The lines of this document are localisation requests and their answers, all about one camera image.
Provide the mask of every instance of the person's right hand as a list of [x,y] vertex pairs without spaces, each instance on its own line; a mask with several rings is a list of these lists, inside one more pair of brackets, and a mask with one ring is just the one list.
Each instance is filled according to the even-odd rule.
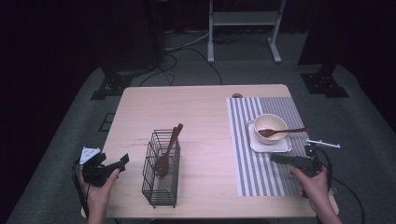
[[308,177],[297,167],[292,165],[288,166],[290,171],[296,175],[302,183],[300,195],[303,195],[303,191],[305,190],[305,193],[309,197],[309,205],[318,215],[322,223],[342,223],[335,214],[332,204],[330,203],[326,167],[323,166],[322,171],[318,175]]

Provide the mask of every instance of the gray carpet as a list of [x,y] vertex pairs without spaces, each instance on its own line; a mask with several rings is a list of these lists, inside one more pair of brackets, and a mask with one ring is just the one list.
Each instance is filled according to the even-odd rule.
[[[300,73],[315,72],[318,66],[296,65],[306,34],[279,34],[276,44],[282,64],[274,64],[264,42],[265,36],[243,35],[239,42],[215,45],[215,63],[212,65],[219,71],[222,84],[279,83],[288,86],[303,123],[310,127],[310,138],[341,145],[340,149],[327,149],[333,163],[333,175],[357,193],[364,205],[366,223],[396,223],[396,215],[392,213],[396,210],[395,133],[362,92],[356,78],[342,66],[336,68],[333,76],[345,88],[349,98],[326,98],[308,93]],[[167,47],[186,43],[195,37],[169,35]],[[197,49],[206,56],[205,44],[189,48]],[[167,74],[149,78],[143,86],[220,84],[218,75],[197,52],[185,49],[172,55],[177,58],[177,65]],[[173,63],[174,59],[167,56],[163,69]],[[139,86],[154,72],[134,78],[132,86]],[[98,132],[98,129],[106,113],[116,112],[120,97],[90,101],[103,78],[98,68],[80,89],[7,223],[86,222],[79,214],[80,205],[71,179],[71,167],[83,147],[102,148],[106,141],[106,133]],[[335,199],[340,207],[341,219],[345,223],[360,223],[361,211],[357,201],[343,186],[335,182],[333,186],[339,190]],[[316,223],[314,218],[250,221]],[[143,224],[150,220],[123,219],[118,222]],[[109,219],[106,223],[116,223],[116,220]]]

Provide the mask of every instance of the person's left hand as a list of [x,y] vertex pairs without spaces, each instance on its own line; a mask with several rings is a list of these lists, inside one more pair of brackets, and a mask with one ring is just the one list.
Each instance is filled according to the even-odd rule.
[[106,183],[100,188],[90,185],[89,183],[85,183],[82,174],[80,174],[80,183],[83,192],[86,194],[88,210],[90,212],[88,223],[105,223],[106,208],[108,201],[110,200],[111,188],[118,178],[119,173],[120,169],[114,170]]

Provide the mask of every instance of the striped placemat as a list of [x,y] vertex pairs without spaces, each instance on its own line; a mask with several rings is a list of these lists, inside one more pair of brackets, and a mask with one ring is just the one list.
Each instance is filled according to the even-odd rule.
[[[299,182],[286,165],[270,161],[270,153],[257,153],[249,144],[248,122],[261,114],[275,114],[290,129],[304,127],[291,97],[227,98],[239,196],[297,195]],[[307,133],[289,133],[288,156],[305,156]]]

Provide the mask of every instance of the wooden spoon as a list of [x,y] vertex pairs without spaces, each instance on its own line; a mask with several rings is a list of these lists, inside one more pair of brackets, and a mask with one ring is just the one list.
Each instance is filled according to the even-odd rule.
[[300,128],[300,129],[288,129],[288,130],[272,130],[272,129],[261,129],[259,130],[259,134],[263,137],[270,137],[276,133],[302,133],[307,132],[308,128]]
[[171,151],[173,144],[176,142],[182,128],[183,128],[183,124],[179,123],[177,127],[173,129],[171,139],[169,140],[168,149],[166,149],[165,154],[163,154],[160,158],[158,158],[157,162],[155,162],[154,173],[159,178],[163,178],[168,174],[169,153]]

